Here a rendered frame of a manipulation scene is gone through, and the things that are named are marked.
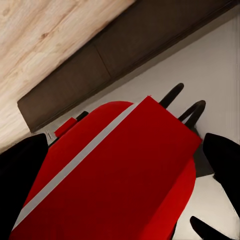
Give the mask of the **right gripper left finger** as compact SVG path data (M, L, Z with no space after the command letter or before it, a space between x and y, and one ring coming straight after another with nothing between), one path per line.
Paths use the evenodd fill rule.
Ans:
M45 133L0 153L0 240L8 240L49 151Z

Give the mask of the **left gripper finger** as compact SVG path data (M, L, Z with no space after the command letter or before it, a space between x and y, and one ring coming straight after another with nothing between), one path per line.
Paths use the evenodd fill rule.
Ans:
M197 217L191 216L190 222L194 230L203 240L232 240Z

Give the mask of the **radio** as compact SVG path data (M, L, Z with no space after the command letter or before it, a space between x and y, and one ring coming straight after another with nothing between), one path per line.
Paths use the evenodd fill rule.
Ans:
M194 190L203 139L192 129L206 107L200 100L173 116L166 109L183 89L70 117L8 240L172 240Z

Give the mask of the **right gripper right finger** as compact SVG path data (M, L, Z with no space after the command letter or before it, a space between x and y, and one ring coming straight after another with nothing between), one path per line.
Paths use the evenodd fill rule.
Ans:
M202 150L240 218L240 145L226 137L206 133Z

